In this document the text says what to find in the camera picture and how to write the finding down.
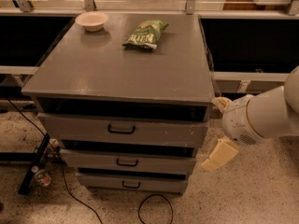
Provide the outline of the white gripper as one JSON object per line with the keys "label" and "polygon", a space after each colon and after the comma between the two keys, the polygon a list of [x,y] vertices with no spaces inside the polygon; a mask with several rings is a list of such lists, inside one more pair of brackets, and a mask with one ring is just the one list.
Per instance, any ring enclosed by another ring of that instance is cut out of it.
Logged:
{"label": "white gripper", "polygon": [[223,137],[217,141],[215,148],[201,164],[205,171],[216,171],[231,161],[239,153],[239,145],[255,145],[265,141],[249,122],[248,106],[251,98],[252,95],[233,101],[227,97],[212,99],[212,104],[223,113],[222,128],[230,139]]}

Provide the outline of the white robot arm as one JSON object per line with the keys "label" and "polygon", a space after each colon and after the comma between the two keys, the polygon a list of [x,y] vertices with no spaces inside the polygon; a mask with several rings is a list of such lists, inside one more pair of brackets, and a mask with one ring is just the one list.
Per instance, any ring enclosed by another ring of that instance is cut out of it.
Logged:
{"label": "white robot arm", "polygon": [[230,100],[212,100],[222,113],[221,126],[225,133],[201,167],[213,172],[231,161],[241,145],[256,145],[270,138],[299,135],[299,66],[279,86],[259,95],[247,94]]}

